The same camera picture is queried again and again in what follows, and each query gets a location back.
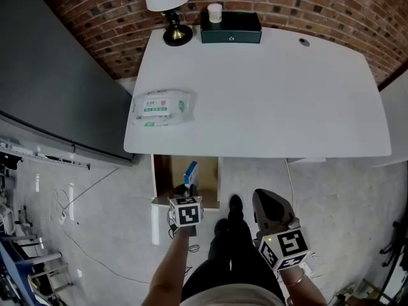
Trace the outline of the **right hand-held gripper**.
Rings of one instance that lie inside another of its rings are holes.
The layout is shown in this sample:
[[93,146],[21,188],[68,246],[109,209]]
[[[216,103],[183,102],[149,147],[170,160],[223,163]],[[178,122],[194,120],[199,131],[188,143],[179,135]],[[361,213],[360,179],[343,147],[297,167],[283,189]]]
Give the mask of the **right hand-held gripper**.
[[265,235],[258,252],[271,270],[279,272],[299,265],[309,254],[309,233],[305,227],[289,229],[295,213],[289,201],[266,190],[252,195],[254,219],[260,231],[283,231]]

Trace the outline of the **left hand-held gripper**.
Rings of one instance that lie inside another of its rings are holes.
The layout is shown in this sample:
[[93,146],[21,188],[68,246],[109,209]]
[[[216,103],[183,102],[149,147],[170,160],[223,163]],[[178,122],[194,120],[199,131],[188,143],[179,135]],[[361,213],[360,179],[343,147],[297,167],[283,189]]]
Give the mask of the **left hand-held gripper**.
[[179,185],[169,200],[170,219],[178,228],[198,225],[203,219],[203,201],[196,185],[191,184],[188,193],[186,197],[185,185]]

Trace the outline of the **blue and white small box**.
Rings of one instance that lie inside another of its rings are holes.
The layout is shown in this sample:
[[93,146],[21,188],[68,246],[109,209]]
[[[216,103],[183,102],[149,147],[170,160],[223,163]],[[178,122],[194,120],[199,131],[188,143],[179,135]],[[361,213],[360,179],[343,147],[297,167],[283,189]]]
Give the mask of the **blue and white small box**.
[[199,186],[198,180],[198,163],[192,161],[186,172],[184,173],[184,185],[190,188],[191,185]]

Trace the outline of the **white wooden drawer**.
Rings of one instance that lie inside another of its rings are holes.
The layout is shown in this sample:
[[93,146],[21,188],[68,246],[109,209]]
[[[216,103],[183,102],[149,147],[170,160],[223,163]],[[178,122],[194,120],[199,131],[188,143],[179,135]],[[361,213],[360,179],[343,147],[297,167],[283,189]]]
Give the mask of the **white wooden drawer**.
[[221,187],[218,157],[151,155],[154,199],[159,207],[168,206],[168,198],[177,186],[184,183],[184,173],[192,161],[198,163],[198,193],[203,197],[204,210],[220,209]]

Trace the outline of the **person's left forearm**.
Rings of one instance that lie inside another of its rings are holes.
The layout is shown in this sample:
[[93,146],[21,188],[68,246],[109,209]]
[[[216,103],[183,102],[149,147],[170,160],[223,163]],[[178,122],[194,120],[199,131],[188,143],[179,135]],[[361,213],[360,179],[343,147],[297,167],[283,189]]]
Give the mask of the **person's left forearm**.
[[150,282],[142,306],[179,306],[186,272],[191,227],[182,227]]

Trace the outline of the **person's right forearm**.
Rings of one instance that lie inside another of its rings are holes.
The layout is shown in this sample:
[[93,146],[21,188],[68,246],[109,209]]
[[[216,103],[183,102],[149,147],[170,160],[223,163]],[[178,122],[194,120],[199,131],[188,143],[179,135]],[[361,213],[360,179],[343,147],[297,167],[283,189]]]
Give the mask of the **person's right forearm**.
[[293,306],[327,306],[323,294],[299,266],[281,270],[280,276]]

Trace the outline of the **person's right black shoe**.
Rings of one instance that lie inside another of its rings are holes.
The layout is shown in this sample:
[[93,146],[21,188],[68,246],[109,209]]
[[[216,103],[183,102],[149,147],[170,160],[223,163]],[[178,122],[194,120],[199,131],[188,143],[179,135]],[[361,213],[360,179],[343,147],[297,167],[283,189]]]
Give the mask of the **person's right black shoe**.
[[243,215],[243,203],[241,198],[234,194],[229,199],[229,212],[238,214],[239,216]]

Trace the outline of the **person's black shoe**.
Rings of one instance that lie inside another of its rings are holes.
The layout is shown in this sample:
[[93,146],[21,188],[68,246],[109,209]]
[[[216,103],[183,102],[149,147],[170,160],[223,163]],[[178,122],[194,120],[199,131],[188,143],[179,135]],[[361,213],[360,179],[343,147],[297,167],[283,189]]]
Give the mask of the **person's black shoe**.
[[214,235],[216,237],[220,235],[225,235],[228,233],[228,220],[227,218],[222,218],[217,221],[214,227]]
[[239,216],[243,215],[243,203],[241,198],[234,194],[229,199],[229,212],[238,214]]

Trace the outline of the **person's left black shoe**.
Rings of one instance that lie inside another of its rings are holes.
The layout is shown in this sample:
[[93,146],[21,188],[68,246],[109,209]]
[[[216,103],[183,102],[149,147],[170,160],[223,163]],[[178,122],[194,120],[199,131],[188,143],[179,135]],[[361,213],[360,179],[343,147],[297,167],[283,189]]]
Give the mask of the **person's left black shoe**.
[[222,218],[217,221],[214,227],[214,235],[216,237],[220,235],[225,235],[228,233],[228,220],[227,218]]

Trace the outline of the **person's black trousers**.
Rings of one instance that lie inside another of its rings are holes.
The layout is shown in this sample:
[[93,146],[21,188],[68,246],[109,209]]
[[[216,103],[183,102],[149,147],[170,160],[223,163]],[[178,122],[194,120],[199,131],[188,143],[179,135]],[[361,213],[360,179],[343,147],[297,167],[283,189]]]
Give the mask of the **person's black trousers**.
[[181,303],[204,290],[227,284],[250,284],[269,290],[284,303],[274,272],[256,250],[243,215],[228,213],[228,233],[214,238],[208,258],[184,284]]

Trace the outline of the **person's white shirt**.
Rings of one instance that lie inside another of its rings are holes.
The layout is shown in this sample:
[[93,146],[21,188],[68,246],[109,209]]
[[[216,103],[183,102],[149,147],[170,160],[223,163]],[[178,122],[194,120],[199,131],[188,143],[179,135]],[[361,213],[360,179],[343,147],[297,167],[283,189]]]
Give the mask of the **person's white shirt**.
[[269,290],[250,284],[227,284],[204,290],[180,306],[286,306]]

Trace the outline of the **white desk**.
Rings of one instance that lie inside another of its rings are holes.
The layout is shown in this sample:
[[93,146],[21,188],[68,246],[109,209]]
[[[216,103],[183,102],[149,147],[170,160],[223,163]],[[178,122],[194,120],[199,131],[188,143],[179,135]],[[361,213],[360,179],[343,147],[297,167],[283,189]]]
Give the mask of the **white desk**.
[[[310,46],[300,44],[299,39]],[[196,94],[193,118],[168,127],[128,121],[124,150],[212,157],[382,157],[386,114],[363,54],[314,36],[263,28],[259,44],[181,47],[151,33],[134,95]]]

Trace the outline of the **black chair base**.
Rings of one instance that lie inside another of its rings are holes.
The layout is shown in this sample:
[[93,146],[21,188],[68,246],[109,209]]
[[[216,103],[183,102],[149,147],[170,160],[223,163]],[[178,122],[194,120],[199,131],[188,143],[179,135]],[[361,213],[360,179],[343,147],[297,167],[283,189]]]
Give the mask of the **black chair base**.
[[383,268],[388,268],[388,274],[381,288],[381,293],[383,296],[386,295],[386,286],[390,282],[391,276],[393,275],[393,272],[398,264],[398,259],[402,254],[407,240],[406,236],[408,227],[405,227],[402,223],[397,221],[394,221],[392,226],[395,232],[392,236],[391,242],[385,248],[379,251],[380,255],[388,255],[390,253],[388,260],[382,263]]

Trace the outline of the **white storage rack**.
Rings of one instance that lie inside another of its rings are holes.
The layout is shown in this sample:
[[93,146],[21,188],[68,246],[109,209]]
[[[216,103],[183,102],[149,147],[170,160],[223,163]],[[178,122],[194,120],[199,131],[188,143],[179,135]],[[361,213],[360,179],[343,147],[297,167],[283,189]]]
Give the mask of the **white storage rack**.
[[22,161],[30,160],[45,164],[91,169],[89,162],[81,160],[75,154],[75,146],[72,143],[66,145],[54,141],[30,142],[0,135],[0,152],[20,157]]

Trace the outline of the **dark green tissue box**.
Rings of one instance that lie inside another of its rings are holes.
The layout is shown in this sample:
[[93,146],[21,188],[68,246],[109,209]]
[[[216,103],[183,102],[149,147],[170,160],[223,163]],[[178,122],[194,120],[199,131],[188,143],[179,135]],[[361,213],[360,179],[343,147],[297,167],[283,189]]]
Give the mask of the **dark green tissue box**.
[[212,23],[209,13],[201,12],[202,43],[260,43],[262,28],[256,12],[224,11],[221,15],[220,23]]

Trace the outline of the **grey refrigerator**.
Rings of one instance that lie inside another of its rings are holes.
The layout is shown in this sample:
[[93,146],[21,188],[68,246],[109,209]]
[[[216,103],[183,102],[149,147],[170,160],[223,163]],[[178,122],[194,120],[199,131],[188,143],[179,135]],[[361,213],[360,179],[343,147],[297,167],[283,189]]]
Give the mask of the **grey refrigerator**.
[[129,166],[130,104],[43,0],[0,0],[0,142]]

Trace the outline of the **white paper cup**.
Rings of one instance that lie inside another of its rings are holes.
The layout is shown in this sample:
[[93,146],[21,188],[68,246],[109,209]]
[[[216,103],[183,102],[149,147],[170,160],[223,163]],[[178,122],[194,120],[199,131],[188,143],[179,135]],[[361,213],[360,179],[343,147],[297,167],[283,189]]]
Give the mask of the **white paper cup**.
[[222,21],[222,4],[212,3],[207,6],[208,19],[210,23],[218,24]]

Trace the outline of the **white plastic device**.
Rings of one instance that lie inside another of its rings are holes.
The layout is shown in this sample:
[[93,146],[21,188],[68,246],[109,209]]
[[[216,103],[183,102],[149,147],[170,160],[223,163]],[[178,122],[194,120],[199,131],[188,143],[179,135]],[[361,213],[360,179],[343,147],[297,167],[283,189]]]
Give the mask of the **white plastic device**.
[[0,224],[4,227],[4,232],[7,235],[12,235],[15,232],[15,220],[13,211],[5,204],[0,204]]

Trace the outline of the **blue equipment stand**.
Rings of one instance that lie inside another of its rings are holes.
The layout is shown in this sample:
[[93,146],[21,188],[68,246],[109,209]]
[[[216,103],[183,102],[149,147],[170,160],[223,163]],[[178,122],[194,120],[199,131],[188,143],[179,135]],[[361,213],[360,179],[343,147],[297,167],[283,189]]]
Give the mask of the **blue equipment stand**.
[[29,306],[36,306],[36,299],[31,291],[28,276],[31,266],[18,260],[18,255],[13,251],[11,245],[0,237],[0,257],[12,281],[20,291],[20,296]]

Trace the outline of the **metal frame stool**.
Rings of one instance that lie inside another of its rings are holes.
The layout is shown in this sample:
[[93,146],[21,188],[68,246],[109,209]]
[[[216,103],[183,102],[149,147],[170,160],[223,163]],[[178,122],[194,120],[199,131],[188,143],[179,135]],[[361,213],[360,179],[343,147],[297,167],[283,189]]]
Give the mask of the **metal frame stool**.
[[29,258],[27,262],[31,270],[28,283],[35,295],[50,298],[74,286],[61,252]]

